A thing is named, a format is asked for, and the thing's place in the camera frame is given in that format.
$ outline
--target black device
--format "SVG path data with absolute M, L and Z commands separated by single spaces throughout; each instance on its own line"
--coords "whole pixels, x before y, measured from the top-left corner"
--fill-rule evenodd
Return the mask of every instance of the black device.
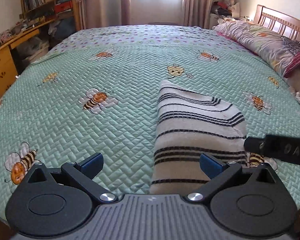
M 100 153 L 56 169 L 36 163 L 6 206 L 12 239 L 294 239 L 297 207 L 271 166 L 243 169 L 203 153 L 200 167 L 212 179 L 187 196 L 119 200 L 92 181 Z
M 300 138 L 266 135 L 265 138 L 248 137 L 244 142 L 247 152 L 300 165 Z

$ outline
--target rolled blanket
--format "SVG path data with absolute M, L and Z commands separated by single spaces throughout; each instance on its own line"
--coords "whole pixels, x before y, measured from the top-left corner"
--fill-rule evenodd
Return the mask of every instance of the rolled blanket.
M 208 182 L 199 166 L 202 152 L 246 167 L 245 127 L 233 104 L 163 80 L 150 193 L 187 195 Z

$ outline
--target wooden headboard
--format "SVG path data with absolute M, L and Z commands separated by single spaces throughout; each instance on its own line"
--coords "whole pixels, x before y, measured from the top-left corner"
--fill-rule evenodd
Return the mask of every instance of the wooden headboard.
M 300 20 L 292 16 L 258 5 L 253 22 L 292 40 L 300 41 Z

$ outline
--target quilted bedspread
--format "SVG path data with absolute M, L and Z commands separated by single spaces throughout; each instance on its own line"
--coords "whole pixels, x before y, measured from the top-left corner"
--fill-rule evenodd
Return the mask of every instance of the quilted bedspread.
M 285 82 L 215 31 L 156 25 L 80 31 L 27 68 L 3 97 L 0 217 L 17 187 L 4 162 L 22 142 L 47 167 L 101 152 L 105 165 L 95 182 L 116 194 L 148 193 L 163 79 L 235 104 L 249 136 L 300 137 L 300 105 Z M 300 166 L 278 166 L 300 207 Z

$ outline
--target curtain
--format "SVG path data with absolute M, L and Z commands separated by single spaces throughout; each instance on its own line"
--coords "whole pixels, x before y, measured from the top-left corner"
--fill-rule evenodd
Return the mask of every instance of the curtain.
M 209 28 L 212 0 L 183 0 L 184 26 Z
M 130 24 L 130 0 L 86 0 L 87 28 Z

